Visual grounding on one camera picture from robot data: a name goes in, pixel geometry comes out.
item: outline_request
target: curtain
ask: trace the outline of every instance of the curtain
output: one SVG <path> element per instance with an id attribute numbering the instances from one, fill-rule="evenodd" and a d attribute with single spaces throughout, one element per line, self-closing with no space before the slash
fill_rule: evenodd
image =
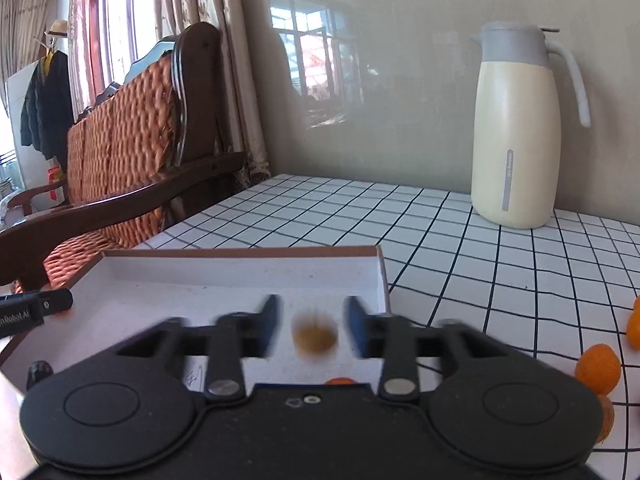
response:
<path id="1" fill-rule="evenodd" d="M 0 99 L 7 110 L 7 79 L 38 59 L 54 0 L 0 0 Z"/>
<path id="2" fill-rule="evenodd" d="M 249 46 L 240 0 L 154 0 L 158 37 L 180 34 L 196 22 L 215 25 L 222 35 L 222 58 L 229 135 L 234 151 L 246 153 L 238 174 L 243 187 L 270 176 L 258 116 Z"/>
<path id="3" fill-rule="evenodd" d="M 95 102 L 89 44 L 89 0 L 69 1 L 69 86 L 74 118 Z"/>

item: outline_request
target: jug handle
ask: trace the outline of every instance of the jug handle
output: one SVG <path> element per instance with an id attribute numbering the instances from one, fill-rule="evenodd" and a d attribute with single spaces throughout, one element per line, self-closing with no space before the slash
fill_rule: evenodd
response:
<path id="1" fill-rule="evenodd" d="M 574 83 L 575 96 L 578 100 L 578 114 L 580 115 L 580 124 L 585 128 L 591 126 L 591 114 L 589 112 L 589 101 L 587 100 L 587 91 L 584 87 L 584 81 L 582 81 L 582 75 L 580 74 L 580 68 L 575 60 L 574 55 L 570 50 L 566 49 L 557 41 L 546 40 L 546 48 L 552 54 L 558 54 L 564 58 L 567 67 L 569 68 L 569 74 L 571 80 Z"/>

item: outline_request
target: orange woven cushion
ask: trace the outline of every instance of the orange woven cushion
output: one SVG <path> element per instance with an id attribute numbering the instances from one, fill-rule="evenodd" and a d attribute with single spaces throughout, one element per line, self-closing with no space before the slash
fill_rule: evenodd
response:
<path id="1" fill-rule="evenodd" d="M 177 124 L 171 57 L 161 57 L 110 99 L 111 156 L 107 193 L 118 193 L 158 174 L 171 163 Z M 158 208 L 109 226 L 103 234 L 123 247 L 135 247 L 164 228 Z"/>
<path id="2" fill-rule="evenodd" d="M 95 202 L 104 198 L 108 193 L 112 108 L 112 99 L 108 99 L 96 107 L 83 121 L 85 137 L 82 202 Z"/>
<path id="3" fill-rule="evenodd" d="M 68 157 L 66 181 L 68 183 L 69 202 L 82 202 L 82 162 L 84 161 L 84 131 L 86 121 L 80 121 L 71 127 L 67 134 Z"/>
<path id="4" fill-rule="evenodd" d="M 53 249 L 44 260 L 49 283 L 59 288 L 99 252 L 121 248 L 98 231 L 71 238 Z"/>

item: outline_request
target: table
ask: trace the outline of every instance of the table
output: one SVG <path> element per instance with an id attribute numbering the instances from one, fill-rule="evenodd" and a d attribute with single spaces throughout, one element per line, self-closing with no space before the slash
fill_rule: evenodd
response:
<path id="1" fill-rule="evenodd" d="M 609 344 L 623 377 L 616 421 L 589 464 L 607 479 L 640 474 L 640 352 L 625 327 L 640 289 L 640 227 L 556 210 L 534 230 L 500 227 L 469 195 L 281 174 L 199 213 L 140 249 L 380 244 L 393 312 L 422 325 L 455 318 L 573 374 Z M 420 382 L 440 382 L 433 359 Z"/>

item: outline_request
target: red item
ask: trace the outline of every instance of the red item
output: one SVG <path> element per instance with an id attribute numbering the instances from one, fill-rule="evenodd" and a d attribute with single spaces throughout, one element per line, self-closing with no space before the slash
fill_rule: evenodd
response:
<path id="1" fill-rule="evenodd" d="M 358 383 L 348 377 L 336 377 L 335 379 L 331 379 L 330 381 L 327 381 L 324 384 L 325 386 L 340 386 L 342 384 L 358 384 Z"/>
<path id="2" fill-rule="evenodd" d="M 53 184 L 54 182 L 60 180 L 64 176 L 64 173 L 62 173 L 60 166 L 54 166 L 53 168 L 49 168 L 49 171 L 47 171 L 47 173 L 49 175 L 50 184 Z M 49 196 L 51 197 L 52 200 L 57 200 L 58 191 L 56 189 L 52 189 L 51 191 L 49 191 Z"/>

